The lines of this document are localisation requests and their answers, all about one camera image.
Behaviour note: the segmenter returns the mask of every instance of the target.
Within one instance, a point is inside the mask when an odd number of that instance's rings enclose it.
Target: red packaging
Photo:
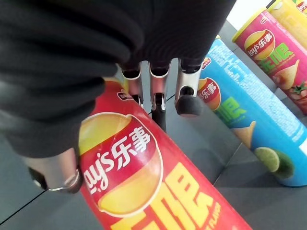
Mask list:
[[[114,80],[79,146],[82,194],[106,230],[251,229]]]

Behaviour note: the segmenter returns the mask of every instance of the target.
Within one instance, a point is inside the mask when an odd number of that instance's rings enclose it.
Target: cylindrical container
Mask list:
[[[292,0],[276,0],[267,11],[307,49],[307,17]]]
[[[83,196],[105,230],[250,230],[116,81],[80,130]]]
[[[307,17],[307,3],[306,0],[293,0],[296,7]]]
[[[307,51],[261,9],[233,41],[307,114]]]
[[[198,95],[280,183],[307,184],[307,129],[220,39],[202,66]]]

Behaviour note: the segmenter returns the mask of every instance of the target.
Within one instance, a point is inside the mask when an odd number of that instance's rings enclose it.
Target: black fabric sleeve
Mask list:
[[[0,132],[18,154],[78,149],[101,76],[200,64],[235,0],[1,0]]]
[[[0,1],[1,133],[27,157],[77,150],[101,77],[142,41],[138,25],[107,2]]]

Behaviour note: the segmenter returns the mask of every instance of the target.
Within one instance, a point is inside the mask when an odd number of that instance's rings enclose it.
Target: gray floor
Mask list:
[[[256,75],[272,90],[272,81],[231,42],[235,29],[226,22],[220,35]],[[150,111],[147,63],[142,63],[144,109]],[[228,201],[259,230],[307,229],[304,217],[306,188],[285,188],[266,173],[252,153],[209,110],[196,119],[178,116],[174,109],[177,61],[168,79],[167,132]],[[289,100],[284,101],[305,120]],[[0,137],[0,230],[101,229],[80,194],[43,192],[29,179],[20,159]]]

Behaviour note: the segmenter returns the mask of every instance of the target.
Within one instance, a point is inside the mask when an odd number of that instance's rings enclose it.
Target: blue chip can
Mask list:
[[[198,96],[286,186],[307,185],[307,129],[217,37]]]

